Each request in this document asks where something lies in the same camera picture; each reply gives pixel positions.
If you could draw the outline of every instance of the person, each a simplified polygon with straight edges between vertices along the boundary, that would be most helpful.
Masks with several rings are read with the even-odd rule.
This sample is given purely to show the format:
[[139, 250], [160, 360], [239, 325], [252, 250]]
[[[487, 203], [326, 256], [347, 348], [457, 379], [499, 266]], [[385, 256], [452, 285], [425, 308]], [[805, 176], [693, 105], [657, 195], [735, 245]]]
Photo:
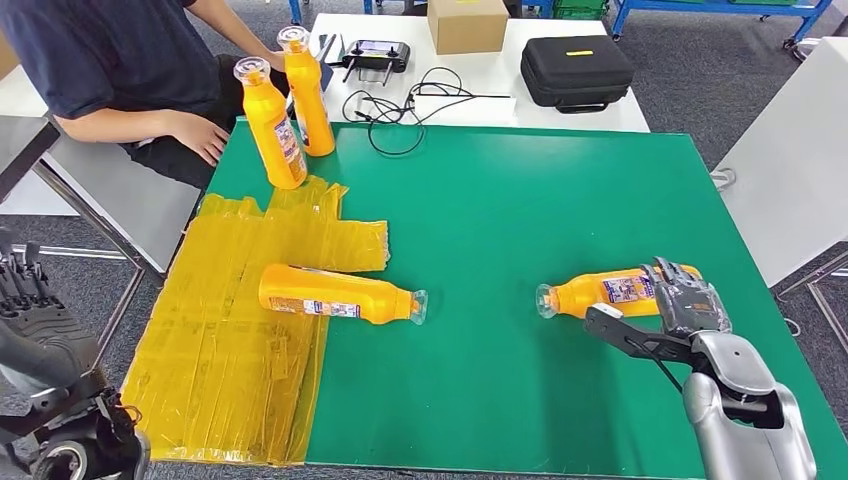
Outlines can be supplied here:
[[119, 143], [156, 172], [205, 189], [243, 90], [237, 58], [214, 57], [185, 10], [272, 67], [283, 58], [225, 0], [0, 0], [0, 29], [57, 123], [83, 142]]

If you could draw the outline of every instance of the dark blue t-shirt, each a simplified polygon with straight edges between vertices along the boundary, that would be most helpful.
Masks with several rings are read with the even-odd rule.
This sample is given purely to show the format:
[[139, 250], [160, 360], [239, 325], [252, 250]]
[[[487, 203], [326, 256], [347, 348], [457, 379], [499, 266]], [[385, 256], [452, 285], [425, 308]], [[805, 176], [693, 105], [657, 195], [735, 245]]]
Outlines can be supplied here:
[[53, 114], [208, 110], [217, 61], [186, 18], [196, 0], [0, 0], [0, 28]]

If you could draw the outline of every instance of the human hand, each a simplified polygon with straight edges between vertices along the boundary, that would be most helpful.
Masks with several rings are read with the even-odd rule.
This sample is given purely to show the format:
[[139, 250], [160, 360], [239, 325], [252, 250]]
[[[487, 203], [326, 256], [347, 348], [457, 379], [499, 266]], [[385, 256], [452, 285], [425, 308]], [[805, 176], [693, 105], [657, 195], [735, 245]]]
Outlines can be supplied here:
[[211, 166], [218, 165], [230, 135], [209, 120], [188, 112], [165, 110], [170, 135]]
[[283, 52], [270, 52], [266, 60], [271, 64], [271, 68], [280, 73], [285, 73], [286, 64], [283, 61]]

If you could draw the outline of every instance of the upright bottle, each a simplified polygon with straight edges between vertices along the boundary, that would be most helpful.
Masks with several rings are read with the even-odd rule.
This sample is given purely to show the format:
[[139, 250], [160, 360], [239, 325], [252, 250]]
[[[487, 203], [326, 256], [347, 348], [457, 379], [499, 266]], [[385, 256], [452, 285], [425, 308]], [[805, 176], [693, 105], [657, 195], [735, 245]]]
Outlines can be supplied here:
[[[687, 272], [701, 277], [694, 267], [682, 265]], [[536, 309], [539, 315], [551, 318], [558, 313], [586, 318], [586, 310], [596, 303], [607, 303], [625, 317], [659, 315], [653, 286], [639, 268], [606, 273], [587, 273], [574, 277], [564, 285], [539, 285], [536, 289]]]
[[286, 27], [277, 35], [277, 43], [283, 48], [303, 150], [312, 157], [329, 155], [336, 149], [336, 140], [321, 94], [321, 66], [309, 53], [309, 32], [299, 26]]
[[269, 265], [259, 281], [259, 303], [278, 312], [332, 315], [382, 325], [427, 315], [427, 292], [407, 292], [391, 283], [340, 273]]
[[270, 72], [271, 65], [259, 57], [243, 58], [233, 68], [244, 85], [244, 114], [268, 181], [291, 190], [306, 179], [306, 162], [286, 116], [286, 99], [271, 83]]

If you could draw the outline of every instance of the green tabletop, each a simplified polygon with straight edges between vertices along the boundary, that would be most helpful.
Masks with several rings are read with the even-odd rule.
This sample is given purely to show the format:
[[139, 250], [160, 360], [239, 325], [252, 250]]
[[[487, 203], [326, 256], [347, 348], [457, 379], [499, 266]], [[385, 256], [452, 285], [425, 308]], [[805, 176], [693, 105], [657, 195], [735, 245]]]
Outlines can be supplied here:
[[[688, 136], [428, 127], [387, 158], [365, 128], [335, 130], [337, 152], [310, 171], [350, 187], [345, 218], [389, 221], [392, 257], [373, 276], [428, 290], [430, 307], [423, 326], [331, 320], [307, 462], [703, 477], [656, 365], [534, 307], [539, 283], [662, 255], [715, 284], [734, 331], [797, 396], [819, 478], [844, 478], [845, 438]], [[375, 140], [401, 149], [416, 132]], [[246, 124], [210, 192], [267, 204]]]

